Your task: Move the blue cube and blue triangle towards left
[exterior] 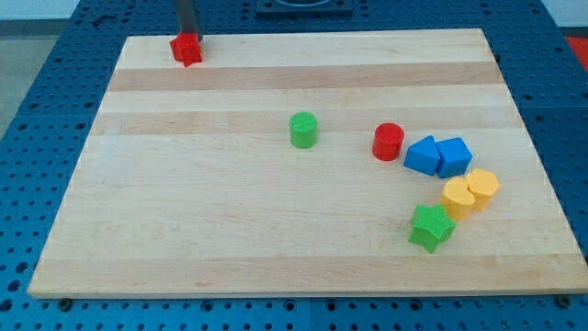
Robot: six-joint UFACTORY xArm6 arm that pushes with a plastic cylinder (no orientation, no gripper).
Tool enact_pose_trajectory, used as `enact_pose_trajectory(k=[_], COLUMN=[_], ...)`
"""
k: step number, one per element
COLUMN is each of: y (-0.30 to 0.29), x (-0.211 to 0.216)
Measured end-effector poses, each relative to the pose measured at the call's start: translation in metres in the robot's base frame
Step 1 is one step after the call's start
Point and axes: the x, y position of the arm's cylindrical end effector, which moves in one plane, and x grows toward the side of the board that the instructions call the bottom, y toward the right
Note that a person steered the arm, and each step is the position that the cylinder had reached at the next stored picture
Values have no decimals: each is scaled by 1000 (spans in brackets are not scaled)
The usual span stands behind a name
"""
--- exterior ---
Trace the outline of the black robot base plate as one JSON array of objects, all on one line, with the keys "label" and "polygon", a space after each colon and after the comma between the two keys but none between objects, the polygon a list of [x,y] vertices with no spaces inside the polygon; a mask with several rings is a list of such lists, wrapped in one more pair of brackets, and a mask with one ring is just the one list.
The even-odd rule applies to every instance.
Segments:
[{"label": "black robot base plate", "polygon": [[352,14],[354,0],[254,0],[258,16]]}]

